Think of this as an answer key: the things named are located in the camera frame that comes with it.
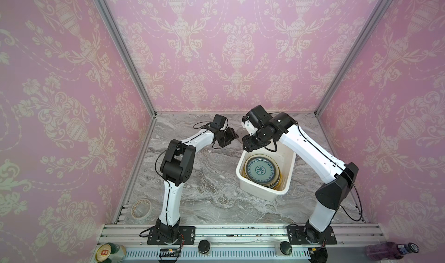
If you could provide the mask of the white plastic bin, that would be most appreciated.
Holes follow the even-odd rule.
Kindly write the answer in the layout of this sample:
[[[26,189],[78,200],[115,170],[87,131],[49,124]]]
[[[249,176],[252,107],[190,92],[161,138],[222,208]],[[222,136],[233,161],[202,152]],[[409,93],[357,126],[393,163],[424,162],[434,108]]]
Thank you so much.
[[[272,201],[287,193],[296,154],[281,142],[253,152],[243,151],[236,168],[242,190]]]

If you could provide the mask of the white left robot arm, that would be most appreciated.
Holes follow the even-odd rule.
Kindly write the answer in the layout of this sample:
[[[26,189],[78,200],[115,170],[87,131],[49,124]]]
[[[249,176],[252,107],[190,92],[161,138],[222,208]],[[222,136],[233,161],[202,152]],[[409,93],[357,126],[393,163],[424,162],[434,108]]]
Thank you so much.
[[[156,220],[156,232],[168,242],[179,234],[180,202],[185,183],[190,179],[195,155],[203,148],[215,143],[224,148],[238,138],[229,127],[226,117],[216,114],[210,122],[202,122],[198,132],[183,140],[171,140],[159,168],[155,172],[164,182],[164,196],[161,213]]]

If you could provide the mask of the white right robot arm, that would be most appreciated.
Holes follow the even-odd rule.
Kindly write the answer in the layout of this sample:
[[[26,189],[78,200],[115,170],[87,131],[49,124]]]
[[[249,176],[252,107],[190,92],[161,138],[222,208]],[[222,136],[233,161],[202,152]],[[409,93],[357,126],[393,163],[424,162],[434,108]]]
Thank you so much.
[[[242,127],[248,135],[242,138],[243,149],[253,152],[280,142],[305,161],[323,184],[316,191],[313,213],[305,224],[303,233],[309,243],[323,242],[323,234],[330,227],[343,200],[355,189],[359,168],[354,163],[344,163],[315,142],[287,113],[274,116],[261,105],[251,109],[242,118]]]

